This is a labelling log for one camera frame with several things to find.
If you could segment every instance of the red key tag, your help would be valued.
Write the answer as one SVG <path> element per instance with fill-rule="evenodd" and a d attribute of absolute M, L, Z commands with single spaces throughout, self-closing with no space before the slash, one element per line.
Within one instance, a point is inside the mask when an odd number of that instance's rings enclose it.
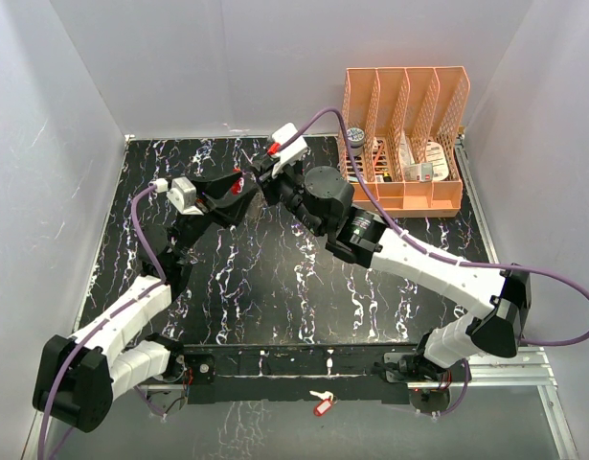
<path fill-rule="evenodd" d="M 334 402 L 332 400 L 330 400 L 330 399 L 322 400 L 319 404 L 317 404 L 315 406 L 315 408 L 313 409 L 313 413 L 317 417 L 322 417 L 329 410 L 331 410 L 333 406 L 334 406 Z"/>

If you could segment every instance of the gray floor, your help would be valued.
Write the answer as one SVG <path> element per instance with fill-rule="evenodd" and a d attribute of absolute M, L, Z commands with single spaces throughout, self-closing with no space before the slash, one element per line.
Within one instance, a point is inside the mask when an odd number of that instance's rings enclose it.
<path fill-rule="evenodd" d="M 94 432 L 73 432 L 59 459 L 557 459 L 534 387 L 470 388 L 433 422 L 375 402 L 339 402 L 322 418 L 313 402 L 185 406 L 165 423 L 134 393 Z M 64 431 L 58 424 L 52 440 Z"/>

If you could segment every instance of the marble surface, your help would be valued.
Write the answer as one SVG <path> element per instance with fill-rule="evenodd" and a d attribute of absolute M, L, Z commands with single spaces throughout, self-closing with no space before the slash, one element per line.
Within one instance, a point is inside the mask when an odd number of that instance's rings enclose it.
<path fill-rule="evenodd" d="M 337 165 L 332 137 L 307 138 L 309 166 Z M 132 198 L 157 177 L 220 174 L 250 162 L 264 139 L 133 141 L 106 224 L 80 325 L 120 296 L 138 272 Z M 139 207 L 142 222 L 171 225 L 163 195 Z M 471 261 L 487 261 L 467 195 L 455 218 L 402 218 L 414 236 Z M 417 342 L 464 313 L 438 294 L 397 276 L 344 264 L 281 205 L 259 194 L 238 228 L 212 226 L 193 248 L 188 289 L 139 335 L 159 332 L 186 344 Z"/>

